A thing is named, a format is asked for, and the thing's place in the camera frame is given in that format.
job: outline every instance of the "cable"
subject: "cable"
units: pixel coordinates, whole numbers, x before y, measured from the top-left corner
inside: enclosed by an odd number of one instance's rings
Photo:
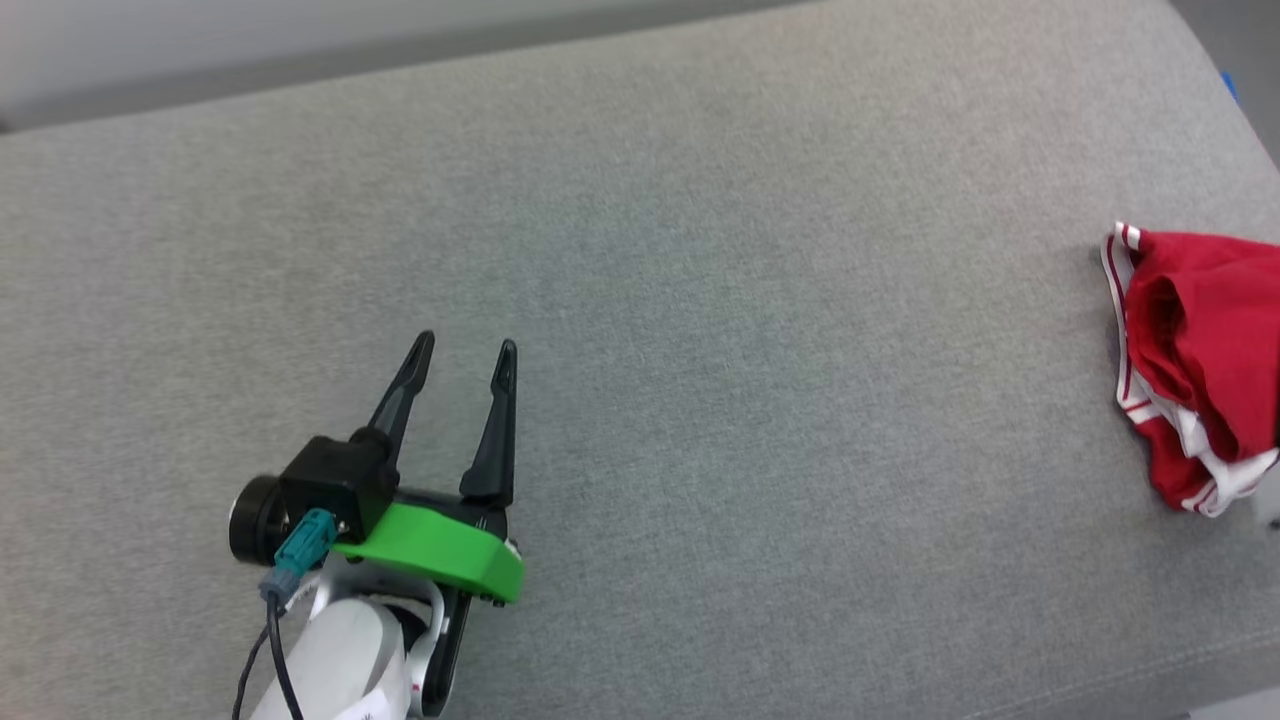
[[[293,694],[293,683],[289,682],[289,666],[284,662],[284,644],[280,642],[280,598],[275,593],[266,596],[266,629],[271,638],[271,661],[275,662],[275,678],[280,682],[280,693],[284,694],[284,705],[289,708],[293,720],[302,720],[302,708],[298,707],[298,696]]]
[[[268,626],[262,625],[262,632],[257,634],[253,647],[248,648],[248,660],[244,662],[244,669],[241,670],[239,683],[236,684],[236,705],[232,706],[232,720],[239,720],[241,706],[244,705],[244,688],[248,685],[248,673],[253,669],[253,660],[257,659],[257,651],[262,650],[262,643],[266,642],[268,632]]]

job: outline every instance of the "green plastic part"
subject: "green plastic part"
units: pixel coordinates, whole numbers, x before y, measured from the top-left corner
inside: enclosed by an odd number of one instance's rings
[[[340,542],[333,551],[507,603],[520,600],[525,580],[525,562],[497,536],[401,502],[387,509],[365,542]]]

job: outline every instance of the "blue object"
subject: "blue object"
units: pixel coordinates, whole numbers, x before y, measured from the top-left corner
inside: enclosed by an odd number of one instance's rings
[[[1226,83],[1226,88],[1231,91],[1231,97],[1234,97],[1235,102],[1239,104],[1240,95],[1235,91],[1235,83],[1231,82],[1231,73],[1222,73],[1222,82]]]
[[[288,602],[298,592],[302,577],[324,560],[337,539],[338,525],[333,514],[317,507],[307,510],[280,550],[275,551],[275,566],[257,584],[262,600],[274,594],[282,606]]]

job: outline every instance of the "folded red garment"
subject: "folded red garment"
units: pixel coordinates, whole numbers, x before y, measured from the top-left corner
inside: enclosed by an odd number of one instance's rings
[[[1129,357],[1157,395],[1199,414],[1228,462],[1276,446],[1280,247],[1142,231],[1129,245]]]

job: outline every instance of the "gray fabric surface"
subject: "gray fabric surface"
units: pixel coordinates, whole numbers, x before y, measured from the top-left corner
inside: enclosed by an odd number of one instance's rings
[[[424,327],[424,487],[521,343],[526,596],[452,717],[1280,682],[1277,538],[1148,491],[1096,260],[1117,218],[1275,240],[1277,197],[1158,0],[804,5],[0,140],[0,716],[225,716],[228,505]]]

